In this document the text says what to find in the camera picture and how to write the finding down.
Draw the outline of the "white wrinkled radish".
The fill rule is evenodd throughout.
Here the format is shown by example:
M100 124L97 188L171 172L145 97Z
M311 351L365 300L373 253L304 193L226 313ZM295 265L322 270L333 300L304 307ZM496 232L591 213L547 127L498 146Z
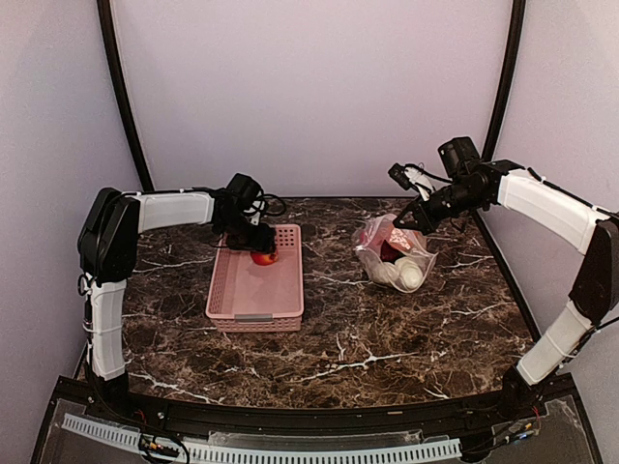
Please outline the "white wrinkled radish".
M372 262L367 270L368 277L374 282L383 285L393 285L399 281L398 267L391 262Z

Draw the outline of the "clear zip top bag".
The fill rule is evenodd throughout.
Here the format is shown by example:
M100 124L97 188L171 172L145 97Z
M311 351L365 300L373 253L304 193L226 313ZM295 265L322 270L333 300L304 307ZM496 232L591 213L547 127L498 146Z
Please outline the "clear zip top bag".
M371 281L410 294L424 284L437 254L427 249L420 232L396 228L395 218L394 214L371 217L354 232L352 242Z

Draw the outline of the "pale green radish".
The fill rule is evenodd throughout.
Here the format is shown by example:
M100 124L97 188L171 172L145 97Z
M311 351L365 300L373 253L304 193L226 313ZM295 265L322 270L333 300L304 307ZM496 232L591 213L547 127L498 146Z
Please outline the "pale green radish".
M421 267L410 257L401 257L395 265L398 268L398 279L401 286L410 291L418 289L424 277Z

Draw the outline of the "dark red apple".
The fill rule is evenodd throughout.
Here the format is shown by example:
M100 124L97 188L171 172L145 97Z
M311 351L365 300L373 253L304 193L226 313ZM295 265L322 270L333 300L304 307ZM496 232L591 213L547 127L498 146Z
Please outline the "dark red apple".
M393 248L388 242L383 242L380 248L380 259L383 262L395 263L403 254Z

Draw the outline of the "red pomegranate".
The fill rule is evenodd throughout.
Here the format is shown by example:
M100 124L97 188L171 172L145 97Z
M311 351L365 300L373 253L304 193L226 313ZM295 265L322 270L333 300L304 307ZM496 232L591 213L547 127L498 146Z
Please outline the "red pomegranate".
M258 266L270 266L279 260L279 254L275 251L272 253L251 252L251 260Z

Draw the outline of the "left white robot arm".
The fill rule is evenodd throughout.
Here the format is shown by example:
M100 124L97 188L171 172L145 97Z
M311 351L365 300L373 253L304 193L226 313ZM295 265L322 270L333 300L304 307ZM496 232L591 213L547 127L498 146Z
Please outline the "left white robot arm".
M83 327L87 362L104 382L126 373L122 313L127 281L136 266L142 233L182 225L208 225L234 250L271 254L275 230L263 222L271 195L252 177L237 173L224 188L184 188L153 192L101 189L77 240L85 296Z

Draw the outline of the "orange fruit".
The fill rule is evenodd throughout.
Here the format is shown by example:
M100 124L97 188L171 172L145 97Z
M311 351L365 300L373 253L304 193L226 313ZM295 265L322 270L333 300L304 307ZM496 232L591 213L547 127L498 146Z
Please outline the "orange fruit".
M417 235L414 231L395 227L392 229L387 242L392 248L402 253L410 253L419 246Z

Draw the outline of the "pink perforated plastic basket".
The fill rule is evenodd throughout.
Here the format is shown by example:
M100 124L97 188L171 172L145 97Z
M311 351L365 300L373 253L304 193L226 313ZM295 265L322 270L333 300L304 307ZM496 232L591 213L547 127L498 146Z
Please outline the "pink perforated plastic basket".
M225 333L284 333L301 329L304 280L301 227L278 224L278 260L256 264L247 251L218 250L206 316Z

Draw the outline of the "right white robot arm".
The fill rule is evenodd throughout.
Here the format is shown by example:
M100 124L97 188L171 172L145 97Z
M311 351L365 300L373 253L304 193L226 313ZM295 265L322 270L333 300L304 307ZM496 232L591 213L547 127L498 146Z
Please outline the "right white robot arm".
M533 266L528 282L549 286L551 296L566 292L563 309L547 316L547 327L518 361L515 379L493 399L493 410L504 420L516 418L531 402L531 391L568 359L618 308L618 216L589 203L525 167L507 159L480 156L469 137L457 137L438 149L445 169L438 187L422 187L427 172L418 164L394 164L391 177L417 198L396 216L400 229L433 233L441 222L490 208L514 214L514 225L529 221L550 242L544 251L534 240L524 257L553 258Z

